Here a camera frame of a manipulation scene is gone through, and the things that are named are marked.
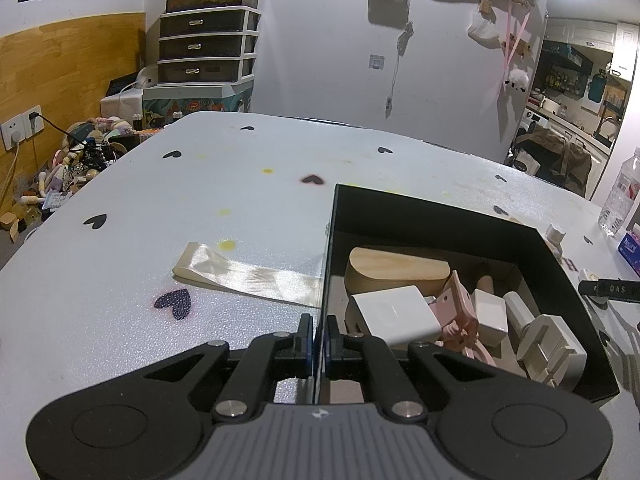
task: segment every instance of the floor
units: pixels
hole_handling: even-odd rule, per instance
[[[2,269],[6,265],[6,263],[15,254],[15,251],[20,249],[20,247],[24,243],[24,239],[27,237],[27,234],[32,232],[41,224],[42,222],[38,220],[37,222],[34,222],[30,226],[28,226],[24,231],[18,234],[18,239],[15,241],[15,244],[11,242],[9,231],[0,231],[0,269]]]

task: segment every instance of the power outlet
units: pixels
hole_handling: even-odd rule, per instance
[[[22,114],[22,122],[24,123],[24,127],[27,131],[27,139],[33,134],[37,134],[44,130],[44,121],[42,120],[42,117],[36,117],[33,121],[29,120],[29,114],[33,112],[37,112],[42,115],[42,107],[40,105],[35,106]]]
[[[16,115],[14,118],[9,119],[2,124],[2,140],[4,141],[4,148],[9,151],[13,146],[13,136],[16,132],[20,133],[20,139],[18,142],[22,142],[27,138],[27,129],[24,126],[22,115]]]

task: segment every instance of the kitchen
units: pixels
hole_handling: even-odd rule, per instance
[[[615,145],[635,72],[640,9],[620,3],[549,0],[545,41],[506,161],[587,200]]]

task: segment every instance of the brown cloth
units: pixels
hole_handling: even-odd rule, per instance
[[[516,138],[514,145],[530,141],[557,155],[550,165],[553,184],[564,187],[584,198],[591,172],[591,155],[580,140],[569,140],[547,128],[536,126],[532,134]]]

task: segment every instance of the white sheep plush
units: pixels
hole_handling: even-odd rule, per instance
[[[505,85],[511,85],[512,88],[519,88],[526,92],[529,88],[529,75],[524,70],[514,68],[509,74],[509,78],[504,82]]]

